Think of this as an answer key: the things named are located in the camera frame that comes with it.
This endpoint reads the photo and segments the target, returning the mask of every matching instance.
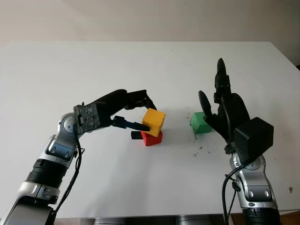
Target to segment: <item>wooden block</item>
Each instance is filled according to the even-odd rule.
[[[145,131],[147,134],[158,137],[165,120],[165,113],[149,108],[144,115],[142,123],[150,127],[150,131]]]
[[[141,131],[142,134],[142,139],[144,140],[144,143],[146,146],[151,146],[154,144],[159,144],[161,143],[163,139],[163,133],[160,131],[158,137],[154,137],[152,135],[147,134],[144,131]]]
[[[204,121],[203,117],[203,112],[195,112],[192,116],[191,126],[195,134],[207,133],[212,130],[211,126]]]

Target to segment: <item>robotic hand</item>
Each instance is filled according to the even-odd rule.
[[[274,127],[258,117],[250,119],[241,97],[231,93],[222,59],[217,63],[215,88],[214,102],[219,104],[217,114],[212,114],[210,103],[202,91],[199,91],[199,99],[204,120],[225,139],[225,152],[231,154],[233,171],[227,175],[222,188],[225,224],[228,224],[231,210],[227,214],[225,187],[235,174],[232,187],[234,196],[238,193],[246,224],[279,225],[280,215],[271,184],[265,175],[266,161],[262,156],[273,145]]]
[[[111,119],[112,115],[123,108],[130,110],[143,106],[156,109],[146,90],[131,93],[116,90],[88,105],[77,105],[73,113],[63,115],[58,122],[57,133],[50,137],[33,170],[21,184],[11,210],[1,220],[0,225],[53,225],[56,212],[70,193],[79,173],[82,154],[79,138],[86,132],[110,125],[149,131],[147,126],[128,122],[123,117],[115,116]],[[75,174],[54,210],[48,205],[56,204],[62,178],[77,155]]]

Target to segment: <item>white table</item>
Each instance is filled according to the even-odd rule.
[[[58,217],[222,213],[221,186],[231,170],[225,141],[216,132],[195,139],[189,126],[201,111],[198,90],[217,110],[220,57],[250,117],[275,127],[274,146],[264,156],[279,209],[299,209],[300,73],[271,43],[20,42],[0,45],[0,217],[60,116],[120,88],[146,89],[166,112],[163,142],[145,147],[131,140],[130,129],[116,127],[85,134],[81,171]],[[141,122],[144,113],[117,115]],[[228,186],[227,204],[232,195]],[[240,212],[237,199],[232,211]]]

